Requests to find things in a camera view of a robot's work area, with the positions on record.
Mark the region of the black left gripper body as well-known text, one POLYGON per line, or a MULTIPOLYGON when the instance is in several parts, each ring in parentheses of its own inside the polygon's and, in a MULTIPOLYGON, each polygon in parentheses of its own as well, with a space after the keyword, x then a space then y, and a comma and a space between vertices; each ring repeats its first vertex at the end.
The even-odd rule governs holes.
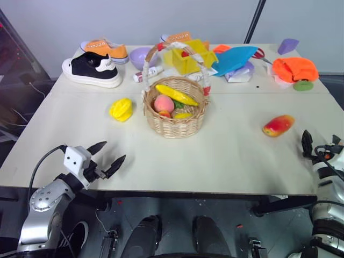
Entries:
POLYGON ((107 178, 107 175, 105 174, 105 172, 98 169, 97 163, 95 163, 93 160, 91 160, 89 163, 89 166, 84 169, 83 176, 89 183, 92 183, 99 178, 101 179, 107 178))

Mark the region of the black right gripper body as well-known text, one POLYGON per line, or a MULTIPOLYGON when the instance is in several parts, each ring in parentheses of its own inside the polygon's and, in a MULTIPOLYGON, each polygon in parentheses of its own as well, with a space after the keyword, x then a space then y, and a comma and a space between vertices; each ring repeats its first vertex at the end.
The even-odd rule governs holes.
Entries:
POLYGON ((321 145, 314 149, 316 156, 322 161, 329 161, 343 150, 342 145, 321 145))

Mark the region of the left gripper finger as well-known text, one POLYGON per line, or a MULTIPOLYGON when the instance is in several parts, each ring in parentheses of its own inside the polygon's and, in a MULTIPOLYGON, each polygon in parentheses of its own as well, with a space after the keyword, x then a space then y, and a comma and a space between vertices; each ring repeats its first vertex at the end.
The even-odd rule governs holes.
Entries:
POLYGON ((119 170, 119 168, 121 167, 121 165, 124 163, 126 159, 126 155, 123 155, 119 158, 117 158, 109 167, 108 170, 106 170, 104 172, 105 174, 105 178, 110 178, 117 170, 119 170))
POLYGON ((107 144, 107 141, 101 141, 98 142, 92 146, 89 147, 89 153, 91 155, 95 155, 96 153, 98 153, 105 145, 107 144))

